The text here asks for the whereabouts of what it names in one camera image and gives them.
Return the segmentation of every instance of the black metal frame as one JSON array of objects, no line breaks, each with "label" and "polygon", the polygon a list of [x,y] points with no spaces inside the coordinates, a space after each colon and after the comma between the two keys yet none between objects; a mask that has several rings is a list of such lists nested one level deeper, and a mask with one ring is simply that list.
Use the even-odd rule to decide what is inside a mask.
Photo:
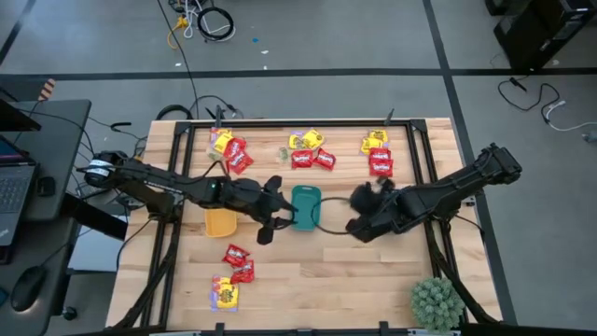
[{"label": "black metal frame", "polygon": [[[190,162],[192,158],[193,142],[195,139],[195,132],[197,129],[209,129],[213,127],[213,123],[209,121],[190,122],[190,121],[177,121],[174,127],[174,140],[172,144],[172,150],[170,154],[170,160],[168,164],[168,170],[174,171],[176,169],[176,162],[178,160],[178,152],[180,148],[180,141],[184,133],[187,134],[187,146],[185,148],[182,174],[188,175],[190,170]],[[429,176],[431,182],[437,181],[437,171],[435,162],[433,159],[433,153],[431,152],[431,143],[429,141],[429,134],[427,133],[427,126],[424,119],[273,119],[273,120],[222,120],[222,127],[225,128],[268,128],[268,127],[398,127],[402,126],[406,128],[407,140],[409,143],[409,151],[412,159],[412,168],[414,172],[416,184],[422,184],[423,181],[423,170],[421,162],[419,160],[419,153],[417,150],[417,144],[415,139],[415,131],[421,134],[421,140],[423,143],[423,152],[425,155],[425,162],[427,169],[429,170]],[[151,263],[149,268],[148,279],[152,278],[160,264],[160,258],[162,253],[162,247],[164,243],[164,235],[166,231],[167,223],[161,221],[158,225],[156,232],[156,239],[154,242],[154,248],[151,256]],[[424,223],[425,237],[427,240],[428,247],[431,245],[432,240],[435,241],[434,229],[431,221]],[[181,225],[174,225],[173,232],[171,235],[171,244],[178,245],[180,239]],[[440,223],[440,231],[442,241],[444,244],[444,253],[446,259],[453,269],[458,274],[456,267],[456,260],[453,251],[453,245],[450,237],[450,230],[447,223]],[[168,270],[165,277],[163,296],[161,298],[160,305],[160,318],[158,327],[166,329],[168,322],[168,314],[170,311],[170,300],[172,297],[173,283],[174,283],[174,267],[175,258],[172,267]],[[431,260],[433,275],[440,277],[441,270],[437,264]],[[141,327],[149,327],[149,320],[151,318],[151,310],[153,298],[150,299],[150,303],[145,307],[141,315]],[[311,329],[294,329],[294,330],[238,330],[238,331],[227,331],[227,335],[312,335],[314,330]],[[319,329],[316,331],[318,335],[404,335],[408,334],[408,329],[389,329],[387,322],[381,321],[378,329]],[[206,331],[202,330],[201,335],[223,335],[224,324],[218,323],[215,326],[215,330]]]}]

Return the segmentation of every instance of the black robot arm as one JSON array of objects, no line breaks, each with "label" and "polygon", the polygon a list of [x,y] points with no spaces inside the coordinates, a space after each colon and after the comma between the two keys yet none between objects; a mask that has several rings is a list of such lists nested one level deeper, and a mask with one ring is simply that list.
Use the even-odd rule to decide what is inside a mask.
[{"label": "black robot arm", "polygon": [[521,171],[507,149],[491,144],[475,162],[435,183],[394,189],[385,180],[380,192],[367,183],[351,196],[351,207],[361,216],[349,221],[346,230],[367,243],[389,231],[404,233],[430,217],[452,218],[465,198],[487,185],[510,184]]},{"label": "black robot arm", "polygon": [[203,176],[187,177],[130,159],[119,151],[105,151],[95,155],[90,166],[81,170],[91,186],[125,192],[146,203],[149,214],[154,217],[175,214],[174,194],[205,209],[226,208],[246,214],[263,225],[257,237],[263,245],[271,242],[274,230],[292,224],[287,219],[272,217],[280,209],[296,211],[278,191],[282,185],[280,176],[270,178],[263,188],[248,178],[206,176],[216,164],[218,162]]}]

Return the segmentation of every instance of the computer mouse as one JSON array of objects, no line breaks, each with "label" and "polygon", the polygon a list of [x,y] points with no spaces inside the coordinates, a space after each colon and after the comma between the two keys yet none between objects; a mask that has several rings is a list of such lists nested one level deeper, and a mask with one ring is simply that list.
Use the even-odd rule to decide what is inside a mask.
[{"label": "computer mouse", "polygon": [[34,266],[25,270],[10,293],[10,305],[15,312],[22,312],[31,307],[46,280],[46,269]]}]

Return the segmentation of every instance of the laptop keyboard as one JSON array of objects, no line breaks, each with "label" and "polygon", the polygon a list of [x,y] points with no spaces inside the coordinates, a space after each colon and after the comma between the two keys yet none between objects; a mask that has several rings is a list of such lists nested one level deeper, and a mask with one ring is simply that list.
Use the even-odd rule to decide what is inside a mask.
[{"label": "laptop keyboard", "polygon": [[0,214],[21,210],[30,180],[29,177],[0,177]]}]

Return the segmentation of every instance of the wooden tabletop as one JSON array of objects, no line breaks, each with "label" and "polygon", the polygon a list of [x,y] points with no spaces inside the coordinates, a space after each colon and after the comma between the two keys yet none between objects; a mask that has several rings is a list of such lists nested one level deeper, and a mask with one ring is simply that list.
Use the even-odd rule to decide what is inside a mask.
[{"label": "wooden tabletop", "polygon": [[[441,178],[462,167],[454,131],[449,119],[427,119],[431,147]],[[292,170],[281,163],[279,147],[286,145],[291,128],[234,129],[248,143],[247,153],[255,160],[242,175],[263,184],[272,175],[283,177],[285,197],[290,201],[296,185],[313,185],[323,197],[350,196],[369,176],[367,157],[359,155],[366,127],[317,128],[326,137],[323,148],[334,154],[333,172],[313,167]],[[414,184],[411,157],[404,127],[389,127],[390,149],[395,160],[394,180],[398,187]],[[173,141],[174,122],[154,121],[147,140],[144,162],[167,169]],[[191,176],[201,175],[211,163],[206,156],[209,131],[196,131],[191,160]],[[423,145],[417,136],[420,158]],[[182,167],[186,140],[181,141],[178,172]],[[422,160],[423,176],[428,173]],[[341,231],[357,213],[347,204],[330,201],[322,205],[321,224]],[[461,216],[478,222],[474,209],[464,207]],[[146,222],[146,210],[132,214],[127,236]],[[186,203],[182,235],[176,261],[168,329],[214,329],[216,322],[226,329],[361,329],[377,328],[388,321],[391,328],[417,327],[410,311],[410,290],[418,281],[432,275],[423,226],[406,234],[386,234],[368,244],[352,236],[336,236],[322,231],[277,231],[273,243],[256,242],[260,225],[238,215],[236,233],[226,238],[204,235],[203,210]],[[490,315],[500,318],[493,280],[479,231],[461,219],[451,222],[451,238],[460,276],[473,296]],[[156,223],[151,223],[126,246],[114,287],[106,325],[118,322],[133,305],[146,285]],[[437,241],[441,247],[439,229]],[[169,241],[166,238],[163,250]],[[214,274],[231,275],[221,262],[228,244],[252,252],[256,280],[241,284],[239,311],[213,313],[208,293]],[[157,291],[161,298],[161,288]],[[152,321],[157,321],[160,300],[155,300]]]}]

